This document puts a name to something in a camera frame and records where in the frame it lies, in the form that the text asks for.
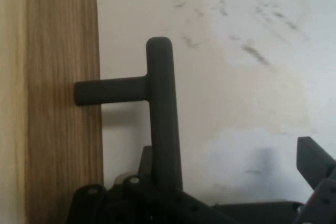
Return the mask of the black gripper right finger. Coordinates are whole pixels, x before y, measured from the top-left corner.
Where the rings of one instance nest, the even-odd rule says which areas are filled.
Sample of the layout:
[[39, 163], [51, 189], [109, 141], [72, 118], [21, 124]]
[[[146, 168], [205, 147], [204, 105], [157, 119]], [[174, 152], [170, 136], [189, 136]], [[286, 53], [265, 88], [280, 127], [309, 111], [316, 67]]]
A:
[[294, 223], [335, 223], [335, 159], [311, 137], [299, 137], [296, 166], [313, 193]]

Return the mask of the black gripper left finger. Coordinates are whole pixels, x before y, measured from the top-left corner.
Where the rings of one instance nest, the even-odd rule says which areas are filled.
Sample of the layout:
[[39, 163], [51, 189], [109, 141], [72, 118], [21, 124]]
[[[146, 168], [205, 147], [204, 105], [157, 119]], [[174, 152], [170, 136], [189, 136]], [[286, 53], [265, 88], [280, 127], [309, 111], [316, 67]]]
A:
[[150, 177], [152, 147], [142, 151], [139, 173], [106, 189], [79, 188], [67, 223], [237, 223], [237, 220], [185, 192], [158, 189]]

